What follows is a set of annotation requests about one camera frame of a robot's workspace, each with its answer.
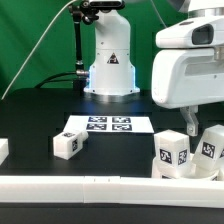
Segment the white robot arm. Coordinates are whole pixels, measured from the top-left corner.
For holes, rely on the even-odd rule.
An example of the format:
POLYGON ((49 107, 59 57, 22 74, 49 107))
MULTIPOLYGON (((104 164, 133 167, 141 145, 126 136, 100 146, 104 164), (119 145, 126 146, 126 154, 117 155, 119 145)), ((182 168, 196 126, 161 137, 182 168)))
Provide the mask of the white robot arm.
MULTIPOLYGON (((161 51, 152 66, 151 95, 178 108, 187 133, 198 134, 202 104, 224 101, 224 0, 167 0, 188 18, 156 34, 161 51)), ((136 94, 130 63, 130 25, 118 14, 123 0, 87 0, 85 17, 96 23, 96 56, 85 92, 107 101, 136 94)))

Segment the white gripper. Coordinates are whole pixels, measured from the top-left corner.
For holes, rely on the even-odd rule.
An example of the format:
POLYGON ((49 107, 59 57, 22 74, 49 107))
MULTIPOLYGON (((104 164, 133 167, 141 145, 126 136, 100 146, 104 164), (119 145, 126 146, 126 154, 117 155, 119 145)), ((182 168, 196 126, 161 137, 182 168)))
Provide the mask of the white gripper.
POLYGON ((214 49, 162 50, 153 62, 152 98, 164 108, 181 108, 189 136, 198 135, 196 105, 224 101, 224 60, 214 49))

